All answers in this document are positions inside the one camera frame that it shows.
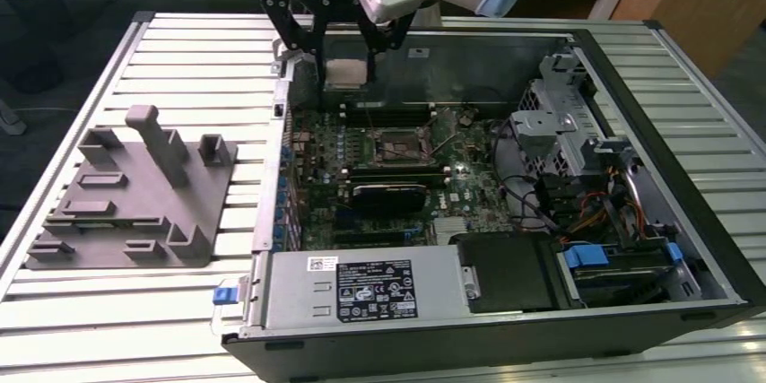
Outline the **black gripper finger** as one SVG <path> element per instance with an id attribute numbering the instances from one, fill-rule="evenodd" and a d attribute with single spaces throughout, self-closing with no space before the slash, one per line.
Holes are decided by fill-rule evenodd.
<path id="1" fill-rule="evenodd" d="M 357 20 L 357 28 L 365 41 L 365 80 L 372 83 L 376 80 L 376 55 L 387 50 L 400 48 L 407 32 L 411 28 L 414 13 L 388 22 L 384 27 L 373 24 L 364 13 Z"/>
<path id="2" fill-rule="evenodd" d="M 311 28 L 307 30 L 292 15 L 289 4 L 292 0 L 260 0 L 263 11 L 267 13 L 281 41 L 291 50 L 300 50 L 315 58 L 316 87 L 325 83 L 325 65 L 323 40 L 329 24 L 329 0 L 295 0 L 312 14 Z"/>

